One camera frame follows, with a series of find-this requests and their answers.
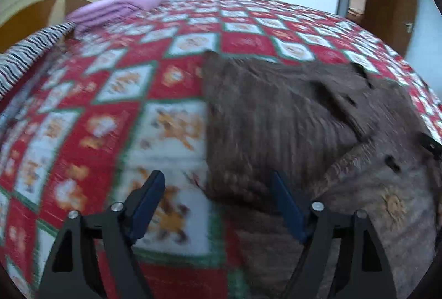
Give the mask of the brown striped knit sweater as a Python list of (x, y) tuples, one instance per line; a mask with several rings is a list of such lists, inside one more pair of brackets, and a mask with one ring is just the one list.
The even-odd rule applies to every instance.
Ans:
[(275, 169), (333, 209), (361, 207), (397, 294), (412, 293), (435, 254), (441, 165), (418, 143), (426, 127), (405, 89), (355, 63), (288, 66), (212, 51), (202, 76), (206, 194), (265, 210)]

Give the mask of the red checkered bed sheet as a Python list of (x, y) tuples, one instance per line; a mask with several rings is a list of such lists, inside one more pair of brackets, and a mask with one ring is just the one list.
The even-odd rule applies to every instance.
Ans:
[[(187, 0), (73, 29), (1, 99), (3, 298), (38, 298), (70, 211), (105, 211), (155, 170), (165, 191), (132, 246), (153, 298), (283, 298), (303, 245), (271, 188), (265, 210), (204, 190), (208, 51), (288, 66), (355, 63), (393, 81), (425, 124), (418, 143), (441, 165), (440, 100), (395, 50), (345, 18), (281, 1)], [(285, 174), (271, 170), (269, 184), (275, 171)], [(405, 298), (441, 296), (441, 227), (434, 248)]]

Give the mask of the striped pillow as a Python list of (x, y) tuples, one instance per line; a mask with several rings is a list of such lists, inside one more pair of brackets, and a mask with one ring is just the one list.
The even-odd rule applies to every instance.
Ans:
[(1, 54), (1, 99), (31, 66), (76, 27), (74, 22), (51, 25), (20, 40)]

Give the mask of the brown wooden door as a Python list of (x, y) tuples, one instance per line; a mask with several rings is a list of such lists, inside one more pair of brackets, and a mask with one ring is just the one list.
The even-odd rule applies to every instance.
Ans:
[(404, 56), (416, 14), (417, 0), (367, 0), (361, 26)]

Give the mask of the folded purple blanket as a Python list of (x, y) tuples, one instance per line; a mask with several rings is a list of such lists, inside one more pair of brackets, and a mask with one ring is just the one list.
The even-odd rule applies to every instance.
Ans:
[(98, 0), (66, 16), (75, 24), (77, 34), (115, 22), (139, 11), (150, 11), (168, 0)]

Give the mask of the cream and brown headboard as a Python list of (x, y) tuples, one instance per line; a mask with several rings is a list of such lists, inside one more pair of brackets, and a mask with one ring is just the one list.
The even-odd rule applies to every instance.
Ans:
[(98, 0), (1, 0), (1, 52), (28, 35), (62, 23), (74, 10)]

